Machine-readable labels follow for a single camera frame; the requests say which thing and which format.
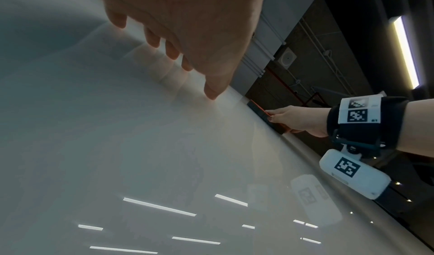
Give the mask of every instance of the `glossy white surface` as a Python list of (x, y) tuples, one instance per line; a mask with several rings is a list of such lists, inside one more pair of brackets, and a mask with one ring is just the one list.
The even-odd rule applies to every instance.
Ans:
[(103, 24), (0, 79), (2, 254), (430, 254), (179, 61)]

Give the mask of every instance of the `skin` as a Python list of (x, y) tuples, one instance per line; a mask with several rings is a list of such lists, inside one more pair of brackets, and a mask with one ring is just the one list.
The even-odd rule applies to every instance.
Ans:
[[(290, 132), (307, 131), (316, 137), (326, 137), (330, 108), (287, 106), (267, 110), (272, 123), (282, 123)], [(397, 150), (434, 157), (434, 99), (410, 102), (404, 114)]]
[(216, 99), (229, 85), (259, 20), (263, 0), (104, 0), (109, 20), (143, 23), (147, 42), (166, 55), (182, 53), (182, 67), (206, 77), (205, 95)]

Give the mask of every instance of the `palm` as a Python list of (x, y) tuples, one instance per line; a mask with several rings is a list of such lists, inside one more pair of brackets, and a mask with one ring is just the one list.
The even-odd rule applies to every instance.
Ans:
[(112, 23), (127, 16), (145, 25), (148, 43), (166, 39), (166, 54), (184, 54), (183, 68), (206, 76), (215, 99), (229, 85), (259, 19), (262, 0), (104, 0)]

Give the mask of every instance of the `black wristband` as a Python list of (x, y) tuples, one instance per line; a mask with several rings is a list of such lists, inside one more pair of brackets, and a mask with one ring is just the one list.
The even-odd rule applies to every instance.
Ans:
[(327, 133), (333, 136), (336, 129), (348, 141), (373, 144), (373, 136), (380, 135), (382, 148), (395, 149), (401, 133), (402, 121), (408, 99), (404, 97), (383, 97), (381, 100), (381, 124), (338, 124), (339, 107), (334, 106), (327, 116)]

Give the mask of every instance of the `dark ceiling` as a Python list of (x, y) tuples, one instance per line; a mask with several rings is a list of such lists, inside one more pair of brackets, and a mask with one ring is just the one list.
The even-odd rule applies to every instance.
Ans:
[(434, 12), (432, 0), (325, 0), (374, 93), (409, 96), (406, 79), (388, 36), (388, 20), (405, 15), (421, 86), (414, 99), (434, 95)]

